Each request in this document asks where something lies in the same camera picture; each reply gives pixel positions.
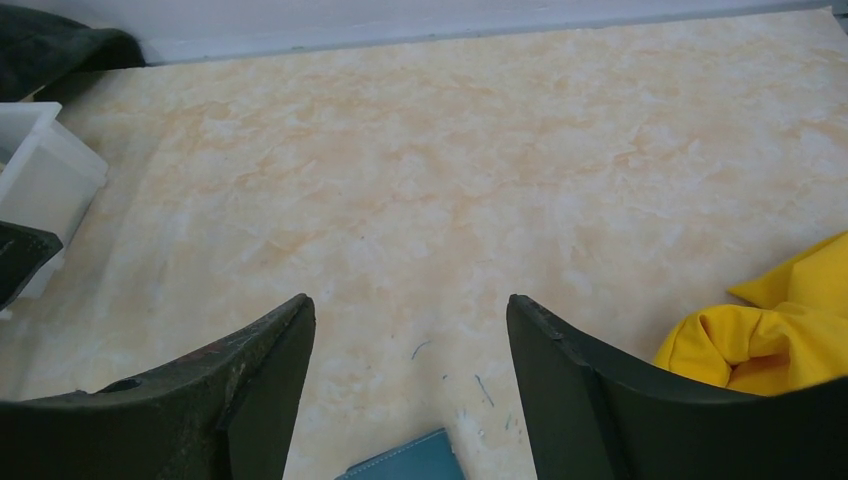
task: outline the baseboard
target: baseboard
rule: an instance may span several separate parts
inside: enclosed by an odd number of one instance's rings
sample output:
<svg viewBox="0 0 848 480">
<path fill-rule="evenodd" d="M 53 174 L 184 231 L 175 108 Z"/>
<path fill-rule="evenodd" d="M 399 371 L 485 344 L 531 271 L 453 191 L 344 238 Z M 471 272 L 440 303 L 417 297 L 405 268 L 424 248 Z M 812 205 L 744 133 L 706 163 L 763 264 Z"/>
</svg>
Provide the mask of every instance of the baseboard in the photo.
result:
<svg viewBox="0 0 848 480">
<path fill-rule="evenodd" d="M 431 18 L 417 22 L 385 22 L 332 29 L 304 29 L 254 35 L 193 40 L 148 40 L 141 46 L 152 65 L 297 53 L 339 48 L 468 38 L 572 28 L 602 28 L 613 25 L 657 23 L 693 18 L 739 16 L 830 6 L 816 0 L 713 0 L 693 7 L 688 2 L 597 2 L 529 11 L 481 13 L 473 18 Z"/>
</svg>

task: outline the marble-patterned floor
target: marble-patterned floor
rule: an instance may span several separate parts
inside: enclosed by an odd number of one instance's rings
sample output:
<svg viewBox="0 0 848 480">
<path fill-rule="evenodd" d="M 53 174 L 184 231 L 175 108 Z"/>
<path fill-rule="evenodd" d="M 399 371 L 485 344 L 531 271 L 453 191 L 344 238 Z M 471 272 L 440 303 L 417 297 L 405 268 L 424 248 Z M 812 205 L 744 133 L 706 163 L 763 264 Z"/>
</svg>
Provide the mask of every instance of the marble-patterned floor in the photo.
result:
<svg viewBox="0 0 848 480">
<path fill-rule="evenodd" d="M 847 87 L 824 10 L 109 73 L 60 116 L 109 183 L 0 323 L 0 396 L 96 390 L 305 292 L 287 479 L 443 425 L 469 478 L 533 478 L 508 296 L 649 358 L 848 227 Z"/>
</svg>

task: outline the dark green cloth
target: dark green cloth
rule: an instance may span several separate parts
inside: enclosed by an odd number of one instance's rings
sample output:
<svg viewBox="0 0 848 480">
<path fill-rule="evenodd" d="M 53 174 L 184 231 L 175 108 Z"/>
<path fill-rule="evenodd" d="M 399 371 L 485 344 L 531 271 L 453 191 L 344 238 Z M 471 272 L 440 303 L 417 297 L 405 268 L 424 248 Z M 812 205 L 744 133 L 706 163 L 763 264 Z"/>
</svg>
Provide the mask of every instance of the dark green cloth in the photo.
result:
<svg viewBox="0 0 848 480">
<path fill-rule="evenodd" d="M 126 32 L 0 5 L 0 101 L 18 101 L 71 72 L 144 65 Z"/>
</svg>

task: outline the dark object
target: dark object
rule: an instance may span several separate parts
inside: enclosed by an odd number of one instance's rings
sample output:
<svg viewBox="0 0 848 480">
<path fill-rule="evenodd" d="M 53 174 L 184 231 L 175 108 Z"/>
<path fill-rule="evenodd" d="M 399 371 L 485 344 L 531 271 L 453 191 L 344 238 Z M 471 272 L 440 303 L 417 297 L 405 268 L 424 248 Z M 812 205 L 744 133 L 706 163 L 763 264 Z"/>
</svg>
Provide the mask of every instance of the dark object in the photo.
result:
<svg viewBox="0 0 848 480">
<path fill-rule="evenodd" d="M 71 72 L 143 67 L 138 42 L 113 28 L 0 5 L 0 101 L 15 102 Z"/>
<path fill-rule="evenodd" d="M 55 233 L 0 222 L 0 310 L 60 250 L 62 241 Z"/>
<path fill-rule="evenodd" d="M 848 32 L 848 1 L 840 0 L 833 2 L 830 11 L 836 18 L 836 21 L 839 22 L 842 30 Z"/>
<path fill-rule="evenodd" d="M 513 295 L 507 328 L 546 479 L 848 478 L 848 379 L 777 397 L 656 368 Z"/>
<path fill-rule="evenodd" d="M 465 480 L 444 428 L 358 463 L 336 480 Z"/>
<path fill-rule="evenodd" d="M 3 478 L 282 478 L 315 311 L 300 295 L 98 393 L 0 402 Z"/>
</svg>

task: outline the scuff mark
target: scuff mark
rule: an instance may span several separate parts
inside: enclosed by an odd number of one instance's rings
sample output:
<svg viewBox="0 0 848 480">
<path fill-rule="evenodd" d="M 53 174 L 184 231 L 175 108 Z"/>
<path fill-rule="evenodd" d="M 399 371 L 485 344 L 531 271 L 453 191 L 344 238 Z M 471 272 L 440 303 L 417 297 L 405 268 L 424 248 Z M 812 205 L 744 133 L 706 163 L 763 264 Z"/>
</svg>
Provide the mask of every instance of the scuff mark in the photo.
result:
<svg viewBox="0 0 848 480">
<path fill-rule="evenodd" d="M 477 375 L 475 373 L 474 378 L 477 379 L 477 384 L 480 385 L 480 390 L 483 390 L 483 394 L 486 395 L 486 399 L 489 400 L 489 403 L 491 403 L 492 406 L 494 407 L 495 402 L 492 401 L 492 397 L 489 396 L 489 392 L 486 391 L 486 387 L 483 385 L 483 380 L 480 380 L 480 375 Z"/>
<path fill-rule="evenodd" d="M 412 352 L 412 358 L 410 358 L 410 360 L 415 360 L 415 356 L 418 355 L 418 350 L 421 350 L 421 347 L 423 347 L 424 345 L 427 345 L 430 342 L 432 342 L 432 340 L 427 340 L 426 342 L 422 343 L 421 345 L 418 345 L 417 347 L 415 347 L 415 351 Z"/>
</svg>

